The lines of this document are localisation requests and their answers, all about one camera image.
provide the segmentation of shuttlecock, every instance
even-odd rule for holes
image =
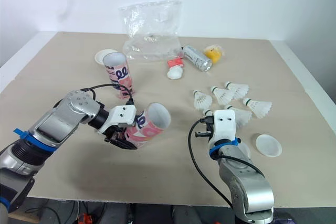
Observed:
[[[254,101],[250,98],[243,99],[243,104],[248,106],[259,119],[263,118],[272,107],[271,102]]]
[[[200,90],[194,90],[194,106],[197,110],[205,110],[212,104],[212,97],[208,94],[200,92]]]
[[[217,98],[219,105],[228,104],[232,100],[233,96],[235,95],[235,92],[233,90],[220,89],[219,87],[216,87],[216,86],[211,87],[211,92],[213,92],[213,94]]]
[[[237,128],[243,127],[244,125],[246,125],[252,117],[252,112],[232,107],[232,105],[229,105],[229,104],[224,106],[224,109],[233,110],[235,112]]]
[[[183,68],[180,66],[171,67],[167,73],[167,77],[171,80],[177,80],[182,77]]]
[[[237,84],[237,83],[232,83],[232,82],[227,81],[225,83],[225,87],[235,92],[233,99],[236,99],[236,100],[243,98],[244,96],[246,96],[248,92],[248,85],[246,84]]]

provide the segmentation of clear plastic bag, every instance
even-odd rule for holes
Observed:
[[[120,8],[130,40],[123,46],[128,59],[155,61],[181,56],[177,30],[181,1],[159,1]]]

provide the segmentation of yellow object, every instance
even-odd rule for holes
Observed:
[[[203,53],[213,63],[217,63],[223,55],[223,49],[219,45],[212,45],[204,48]]]

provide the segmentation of table edge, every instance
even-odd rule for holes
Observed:
[[[336,135],[336,104],[284,41],[270,40],[270,43],[301,83],[307,95]]]
[[[56,34],[40,31],[0,68],[0,93]]]

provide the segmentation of white wall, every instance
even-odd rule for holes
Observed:
[[[143,1],[155,0],[2,1],[1,10],[7,13],[2,23],[7,26],[1,30],[11,38],[5,45],[11,49],[1,49],[1,55],[18,50],[18,44],[25,43],[23,35],[35,30],[122,33],[117,8]],[[335,0],[182,1],[180,35],[285,40],[336,97]],[[20,43],[15,43],[16,38],[22,38]]]

